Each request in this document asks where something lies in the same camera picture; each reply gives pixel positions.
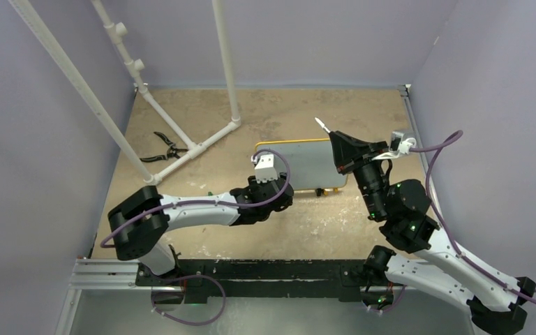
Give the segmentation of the green whiteboard marker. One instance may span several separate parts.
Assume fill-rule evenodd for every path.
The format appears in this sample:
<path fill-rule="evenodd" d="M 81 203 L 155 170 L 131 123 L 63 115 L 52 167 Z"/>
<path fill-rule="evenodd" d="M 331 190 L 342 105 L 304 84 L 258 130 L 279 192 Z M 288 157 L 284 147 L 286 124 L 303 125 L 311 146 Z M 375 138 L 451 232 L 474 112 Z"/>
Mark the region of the green whiteboard marker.
<path fill-rule="evenodd" d="M 315 117 L 314 119 L 315 119 L 316 123 L 319 125 L 319 127 L 321 127 L 321 129 L 324 132 L 326 132 L 327 134 L 330 134 L 331 131 L 329 130 L 329 128 L 325 125 L 325 123 L 321 119 L 319 119 L 318 117 Z"/>

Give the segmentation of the yellow framed whiteboard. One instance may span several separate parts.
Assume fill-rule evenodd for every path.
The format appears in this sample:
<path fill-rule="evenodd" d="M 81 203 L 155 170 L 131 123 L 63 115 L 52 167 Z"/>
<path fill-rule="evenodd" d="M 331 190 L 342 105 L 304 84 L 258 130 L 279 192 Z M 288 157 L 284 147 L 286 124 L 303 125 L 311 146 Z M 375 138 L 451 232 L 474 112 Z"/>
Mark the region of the yellow framed whiteboard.
<path fill-rule="evenodd" d="M 346 186 L 348 176 L 336 171 L 328 138 L 259 142 L 255 150 L 278 152 L 290 166 L 290 184 L 294 191 L 312 191 L 316 196 L 337 193 Z"/>

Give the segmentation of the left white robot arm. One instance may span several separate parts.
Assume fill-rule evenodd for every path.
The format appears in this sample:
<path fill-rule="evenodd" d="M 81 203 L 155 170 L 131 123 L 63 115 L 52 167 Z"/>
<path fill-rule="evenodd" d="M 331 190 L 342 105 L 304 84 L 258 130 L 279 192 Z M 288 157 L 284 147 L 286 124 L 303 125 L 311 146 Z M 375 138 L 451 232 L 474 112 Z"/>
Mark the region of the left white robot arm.
<path fill-rule="evenodd" d="M 172 285 L 180 266 L 174 248 L 161 240 L 166 232 L 263 222 L 290 207 L 294 193 L 284 173 L 266 183 L 250 176 L 246 187 L 203 197 L 163 195 L 155 186 L 144 186 L 108 212 L 111 233 L 100 245 L 114 249 L 118 260 L 138 260 L 162 285 Z"/>

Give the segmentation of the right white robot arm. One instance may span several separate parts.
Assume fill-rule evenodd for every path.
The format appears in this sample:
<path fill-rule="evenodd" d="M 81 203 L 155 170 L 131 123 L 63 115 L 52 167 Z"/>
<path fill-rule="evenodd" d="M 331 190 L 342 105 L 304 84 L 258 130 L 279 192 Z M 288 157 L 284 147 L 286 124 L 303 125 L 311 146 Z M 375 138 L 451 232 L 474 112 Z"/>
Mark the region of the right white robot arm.
<path fill-rule="evenodd" d="M 392 184 L 383 163 L 417 153 L 416 139 L 393 134 L 391 142 L 366 142 L 330 131 L 334 164 L 351 174 L 387 246 L 376 246 L 364 265 L 366 279 L 416 288 L 469 314 L 488 334 L 515 334 L 525 325 L 523 305 L 535 292 L 527 277 L 507 275 L 460 246 L 439 218 L 428 215 L 429 183 L 405 179 Z"/>

